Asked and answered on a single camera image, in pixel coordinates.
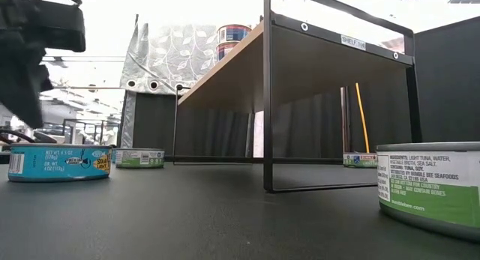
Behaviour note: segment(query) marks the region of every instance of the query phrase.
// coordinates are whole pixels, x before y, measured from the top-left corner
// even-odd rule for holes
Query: stacked cans
[[[224,58],[252,29],[246,25],[225,25],[218,29],[218,61]]]

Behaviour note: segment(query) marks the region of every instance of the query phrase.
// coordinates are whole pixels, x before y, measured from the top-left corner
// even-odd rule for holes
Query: can label
[[[112,150],[12,146],[8,175],[24,178],[84,178],[108,175]]]
[[[377,155],[376,154],[343,154],[343,166],[360,167],[360,168],[376,168]]]
[[[247,37],[251,28],[243,25],[227,25],[218,30],[218,43],[240,41]]]
[[[218,61],[220,61],[222,58],[224,58],[232,49],[237,45],[238,42],[232,42],[232,43],[224,43],[221,44],[220,46],[217,46],[217,56],[218,56]]]
[[[120,151],[116,152],[117,167],[162,168],[165,151]]]
[[[379,200],[399,211],[480,228],[479,170],[479,151],[379,151]]]

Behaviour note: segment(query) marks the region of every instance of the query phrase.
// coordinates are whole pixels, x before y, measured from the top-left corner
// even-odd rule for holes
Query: green tuna can
[[[117,148],[115,166],[120,169],[159,169],[164,167],[165,151],[153,148]]]

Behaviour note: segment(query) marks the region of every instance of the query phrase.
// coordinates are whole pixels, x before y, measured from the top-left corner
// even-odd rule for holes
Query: shelf leg
[[[415,57],[415,39],[403,36],[405,54]],[[422,126],[420,124],[419,90],[417,86],[416,62],[413,59],[413,66],[406,69],[406,89],[408,93],[408,106],[410,113],[410,131],[413,143],[423,142]]]
[[[271,0],[263,0],[263,10],[263,188],[273,193]]]
[[[175,87],[175,117],[173,120],[172,164],[175,165],[175,148],[177,142],[177,115],[179,111],[179,86]]]

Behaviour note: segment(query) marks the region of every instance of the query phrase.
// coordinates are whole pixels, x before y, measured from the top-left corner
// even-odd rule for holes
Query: patterned fabric
[[[180,84],[191,87],[216,62],[215,25],[137,25],[133,33],[120,87],[130,91],[175,94]]]

